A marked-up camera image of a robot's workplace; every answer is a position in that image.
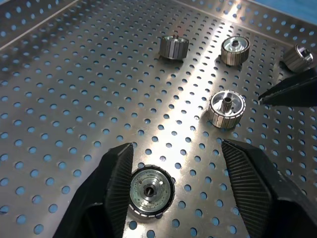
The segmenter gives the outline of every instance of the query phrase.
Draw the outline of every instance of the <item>metal cylinder part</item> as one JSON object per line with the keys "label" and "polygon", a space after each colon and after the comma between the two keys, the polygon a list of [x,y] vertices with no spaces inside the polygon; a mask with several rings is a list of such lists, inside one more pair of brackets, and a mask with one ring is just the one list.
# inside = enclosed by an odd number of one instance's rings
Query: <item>metal cylinder part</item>
{"label": "metal cylinder part", "polygon": [[208,113],[211,123],[218,128],[233,128],[239,123],[246,103],[232,90],[216,92],[209,100]]}
{"label": "metal cylinder part", "polygon": [[189,40],[178,35],[163,36],[160,40],[159,54],[171,60],[182,60],[186,58]]}
{"label": "metal cylinder part", "polygon": [[221,44],[221,60],[226,65],[236,66],[249,57],[250,42],[242,36],[232,36]]}
{"label": "metal cylinder part", "polygon": [[158,217],[174,199],[171,176],[155,165],[145,165],[132,175],[130,208],[143,217]]}
{"label": "metal cylinder part", "polygon": [[284,54],[283,62],[291,71],[299,73],[313,63],[313,55],[309,49],[295,45]]}

